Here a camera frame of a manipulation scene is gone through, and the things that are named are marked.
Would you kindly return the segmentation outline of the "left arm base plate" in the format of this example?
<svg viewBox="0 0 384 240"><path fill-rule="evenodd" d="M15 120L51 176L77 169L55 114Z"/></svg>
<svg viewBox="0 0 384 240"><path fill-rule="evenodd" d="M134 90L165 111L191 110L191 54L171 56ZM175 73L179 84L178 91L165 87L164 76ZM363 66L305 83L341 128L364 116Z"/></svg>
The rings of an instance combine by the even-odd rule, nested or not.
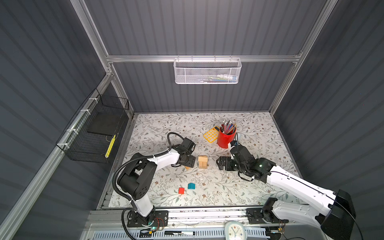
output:
<svg viewBox="0 0 384 240"><path fill-rule="evenodd" d="M168 211L152 211L147 217L141 216L139 213L130 211L127 216L127 227L166 227L168 225Z"/></svg>

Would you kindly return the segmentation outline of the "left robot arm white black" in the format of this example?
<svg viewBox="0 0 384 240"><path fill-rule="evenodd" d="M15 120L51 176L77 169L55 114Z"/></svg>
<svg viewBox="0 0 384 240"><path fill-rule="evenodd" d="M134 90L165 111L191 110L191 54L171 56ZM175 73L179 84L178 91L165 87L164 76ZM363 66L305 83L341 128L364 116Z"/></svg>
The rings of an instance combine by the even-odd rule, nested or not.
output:
<svg viewBox="0 0 384 240"><path fill-rule="evenodd" d="M183 138L181 144L172 145L161 153L144 156L136 153L130 160L122 164L113 175L113 189L121 197L126 198L134 211L143 218L154 212L147 192L155 173L171 165L185 165L192 156L195 143Z"/></svg>

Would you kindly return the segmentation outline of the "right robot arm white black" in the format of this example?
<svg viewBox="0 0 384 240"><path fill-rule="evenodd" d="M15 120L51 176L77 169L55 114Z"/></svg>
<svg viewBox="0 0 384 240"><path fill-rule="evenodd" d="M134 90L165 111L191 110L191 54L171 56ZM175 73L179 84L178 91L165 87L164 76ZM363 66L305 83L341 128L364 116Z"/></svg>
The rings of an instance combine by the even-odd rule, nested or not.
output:
<svg viewBox="0 0 384 240"><path fill-rule="evenodd" d="M230 156L219 157L216 164L221 171L237 172L245 181L261 181L276 186L306 204L286 203L269 197L263 207L247 211L249 222L263 220L268 224L299 222L319 228L333 240L351 238L356 223L356 211L349 193L337 193L311 184L266 158L255 158L246 147L232 141Z"/></svg>

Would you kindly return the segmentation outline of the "teal block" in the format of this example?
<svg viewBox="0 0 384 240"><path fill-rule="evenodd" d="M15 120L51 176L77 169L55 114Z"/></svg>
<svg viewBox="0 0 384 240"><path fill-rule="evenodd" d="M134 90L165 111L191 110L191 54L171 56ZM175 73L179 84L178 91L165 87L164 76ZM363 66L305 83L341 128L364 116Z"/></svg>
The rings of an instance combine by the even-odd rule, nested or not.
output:
<svg viewBox="0 0 384 240"><path fill-rule="evenodd" d="M196 185L194 183L189 183L188 184L188 189L189 190L194 190L196 188Z"/></svg>

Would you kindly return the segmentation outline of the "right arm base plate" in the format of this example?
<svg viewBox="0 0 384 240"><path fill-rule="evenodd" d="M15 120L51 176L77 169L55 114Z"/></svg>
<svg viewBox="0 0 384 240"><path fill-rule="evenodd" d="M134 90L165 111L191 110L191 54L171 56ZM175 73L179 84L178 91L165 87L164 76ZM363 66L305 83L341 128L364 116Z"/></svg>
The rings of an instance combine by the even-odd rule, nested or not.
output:
<svg viewBox="0 0 384 240"><path fill-rule="evenodd" d="M250 224L287 224L289 220L279 219L272 210L264 209L264 207L247 208L246 216Z"/></svg>

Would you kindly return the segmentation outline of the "grooved light wood block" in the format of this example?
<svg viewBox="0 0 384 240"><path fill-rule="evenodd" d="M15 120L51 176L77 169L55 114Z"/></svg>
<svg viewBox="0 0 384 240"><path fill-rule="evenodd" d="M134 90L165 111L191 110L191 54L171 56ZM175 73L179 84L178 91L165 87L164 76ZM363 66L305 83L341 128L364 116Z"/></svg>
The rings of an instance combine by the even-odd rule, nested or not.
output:
<svg viewBox="0 0 384 240"><path fill-rule="evenodd" d="M198 157L198 162L199 164L207 164L208 163L208 156L199 156Z"/></svg>

